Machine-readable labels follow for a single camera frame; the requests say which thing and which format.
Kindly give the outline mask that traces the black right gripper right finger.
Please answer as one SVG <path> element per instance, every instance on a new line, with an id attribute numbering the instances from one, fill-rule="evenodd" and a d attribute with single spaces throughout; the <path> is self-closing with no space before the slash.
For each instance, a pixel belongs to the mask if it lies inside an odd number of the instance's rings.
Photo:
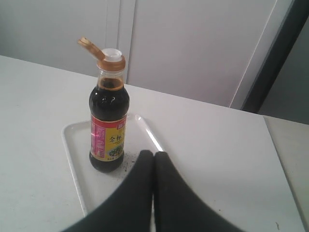
<path id="1" fill-rule="evenodd" d="M 154 219 L 157 232 L 240 232 L 186 184 L 166 152 L 154 156 Z"/>

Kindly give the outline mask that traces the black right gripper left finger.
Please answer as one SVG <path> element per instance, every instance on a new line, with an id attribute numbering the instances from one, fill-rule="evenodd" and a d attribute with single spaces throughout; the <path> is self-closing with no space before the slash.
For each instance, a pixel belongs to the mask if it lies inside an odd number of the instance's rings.
<path id="1" fill-rule="evenodd" d="M 120 186 L 99 207 L 66 232 L 149 232 L 154 156 L 142 150 Z"/>

